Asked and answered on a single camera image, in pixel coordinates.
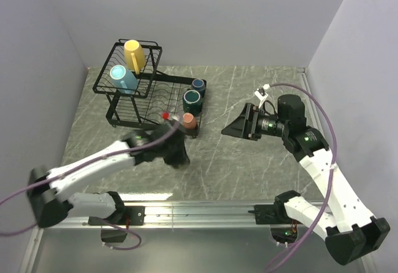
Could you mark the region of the red orange mug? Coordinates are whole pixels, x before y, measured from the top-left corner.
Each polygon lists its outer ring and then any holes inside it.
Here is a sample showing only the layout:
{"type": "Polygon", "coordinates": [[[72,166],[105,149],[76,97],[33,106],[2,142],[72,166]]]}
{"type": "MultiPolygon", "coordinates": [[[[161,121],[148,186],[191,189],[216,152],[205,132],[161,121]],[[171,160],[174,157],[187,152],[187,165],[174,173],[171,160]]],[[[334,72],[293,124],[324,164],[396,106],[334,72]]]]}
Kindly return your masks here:
{"type": "Polygon", "coordinates": [[[183,127],[186,130],[196,130],[198,126],[197,119],[191,113],[185,113],[183,115],[183,127]]]}

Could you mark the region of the dark green patterned mug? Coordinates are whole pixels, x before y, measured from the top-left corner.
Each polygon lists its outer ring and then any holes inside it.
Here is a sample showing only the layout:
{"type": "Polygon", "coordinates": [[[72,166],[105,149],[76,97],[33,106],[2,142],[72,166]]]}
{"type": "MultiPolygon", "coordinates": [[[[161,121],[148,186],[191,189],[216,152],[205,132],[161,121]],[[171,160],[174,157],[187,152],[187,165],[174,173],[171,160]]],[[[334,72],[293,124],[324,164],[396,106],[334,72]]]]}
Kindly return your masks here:
{"type": "Polygon", "coordinates": [[[197,90],[187,90],[183,97],[183,110],[194,116],[200,115],[202,111],[203,100],[201,94],[197,90]]]}

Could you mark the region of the dark blue glossy mug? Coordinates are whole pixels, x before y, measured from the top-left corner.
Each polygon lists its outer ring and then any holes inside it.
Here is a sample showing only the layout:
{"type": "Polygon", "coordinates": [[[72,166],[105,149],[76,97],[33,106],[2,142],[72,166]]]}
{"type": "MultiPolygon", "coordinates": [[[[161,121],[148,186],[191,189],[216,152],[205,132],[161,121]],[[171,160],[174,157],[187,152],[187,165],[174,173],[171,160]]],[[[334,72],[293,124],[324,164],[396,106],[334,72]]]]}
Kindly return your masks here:
{"type": "Polygon", "coordinates": [[[206,83],[204,80],[196,78],[192,81],[191,86],[193,90],[199,92],[202,98],[205,97],[206,83]]]}

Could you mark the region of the light blue ceramic mug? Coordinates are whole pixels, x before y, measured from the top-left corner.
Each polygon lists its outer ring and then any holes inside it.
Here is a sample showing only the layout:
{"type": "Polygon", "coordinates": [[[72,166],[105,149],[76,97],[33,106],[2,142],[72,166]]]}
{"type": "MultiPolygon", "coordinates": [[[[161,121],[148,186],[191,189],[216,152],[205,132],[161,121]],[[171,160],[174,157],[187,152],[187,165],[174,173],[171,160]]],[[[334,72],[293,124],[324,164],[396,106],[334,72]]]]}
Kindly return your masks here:
{"type": "Polygon", "coordinates": [[[113,85],[122,93],[132,95],[138,86],[138,80],[134,74],[123,65],[115,65],[109,75],[113,85]]]}

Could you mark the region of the yellow ceramic mug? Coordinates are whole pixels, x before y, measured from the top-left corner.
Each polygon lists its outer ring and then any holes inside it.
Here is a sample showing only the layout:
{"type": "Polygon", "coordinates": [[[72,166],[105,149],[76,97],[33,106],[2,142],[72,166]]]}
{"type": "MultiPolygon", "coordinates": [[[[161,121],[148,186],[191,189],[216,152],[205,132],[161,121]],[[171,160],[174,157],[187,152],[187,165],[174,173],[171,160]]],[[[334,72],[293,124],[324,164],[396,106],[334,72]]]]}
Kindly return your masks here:
{"type": "Polygon", "coordinates": [[[141,44],[136,40],[124,43],[124,59],[128,69],[139,75],[146,65],[146,57],[141,44]]]}

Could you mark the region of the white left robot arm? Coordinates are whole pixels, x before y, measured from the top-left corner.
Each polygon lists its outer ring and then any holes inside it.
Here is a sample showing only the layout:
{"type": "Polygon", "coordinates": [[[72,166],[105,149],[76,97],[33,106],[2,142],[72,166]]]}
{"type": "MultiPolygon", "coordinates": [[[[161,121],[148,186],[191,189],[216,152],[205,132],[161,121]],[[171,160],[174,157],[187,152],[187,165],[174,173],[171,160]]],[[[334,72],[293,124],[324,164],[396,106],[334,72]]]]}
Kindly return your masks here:
{"type": "Polygon", "coordinates": [[[185,130],[166,121],[148,133],[136,130],[105,149],[63,167],[31,170],[27,198],[37,226],[49,228],[68,217],[89,216],[119,224],[126,207],[118,192],[81,193],[80,188],[115,172],[162,159],[178,169],[189,164],[185,130]]]}

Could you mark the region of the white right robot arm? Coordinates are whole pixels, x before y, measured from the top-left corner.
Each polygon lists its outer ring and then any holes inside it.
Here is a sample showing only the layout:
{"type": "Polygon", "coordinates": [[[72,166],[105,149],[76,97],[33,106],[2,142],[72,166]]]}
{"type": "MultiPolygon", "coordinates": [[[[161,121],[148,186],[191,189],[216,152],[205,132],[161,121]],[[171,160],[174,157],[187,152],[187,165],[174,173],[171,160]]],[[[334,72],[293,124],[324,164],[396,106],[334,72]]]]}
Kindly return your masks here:
{"type": "Polygon", "coordinates": [[[223,135],[257,141],[263,135],[279,137],[301,167],[311,176],[330,213],[320,214],[316,206],[291,190],[277,195],[266,210],[256,205],[252,213],[257,224],[297,221],[321,237],[331,257],[345,266],[377,250],[391,230],[385,218],[376,218],[362,203],[337,165],[321,132],[307,125],[305,105],[297,95],[282,95],[277,112],[247,103],[241,114],[221,132],[223,135]]]}

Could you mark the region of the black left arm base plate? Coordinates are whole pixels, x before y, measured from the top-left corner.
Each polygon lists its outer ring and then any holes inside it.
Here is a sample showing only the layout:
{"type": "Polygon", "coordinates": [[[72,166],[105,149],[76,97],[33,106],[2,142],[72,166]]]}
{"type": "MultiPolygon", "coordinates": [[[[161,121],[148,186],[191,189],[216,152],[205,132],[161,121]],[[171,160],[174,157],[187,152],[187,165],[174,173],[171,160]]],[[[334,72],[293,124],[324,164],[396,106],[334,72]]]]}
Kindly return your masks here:
{"type": "Polygon", "coordinates": [[[144,224],[145,206],[127,206],[122,217],[115,221],[118,226],[142,226],[144,224]]]}

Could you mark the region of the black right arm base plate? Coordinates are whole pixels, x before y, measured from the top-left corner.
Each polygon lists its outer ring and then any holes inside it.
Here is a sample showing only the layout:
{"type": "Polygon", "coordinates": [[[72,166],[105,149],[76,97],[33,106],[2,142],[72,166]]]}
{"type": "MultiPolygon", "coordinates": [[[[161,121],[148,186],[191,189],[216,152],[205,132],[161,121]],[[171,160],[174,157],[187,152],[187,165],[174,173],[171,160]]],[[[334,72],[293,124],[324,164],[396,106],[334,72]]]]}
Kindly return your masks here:
{"type": "Polygon", "coordinates": [[[257,225],[291,224],[292,218],[287,216],[285,208],[279,205],[254,205],[248,213],[253,214],[257,225]]]}

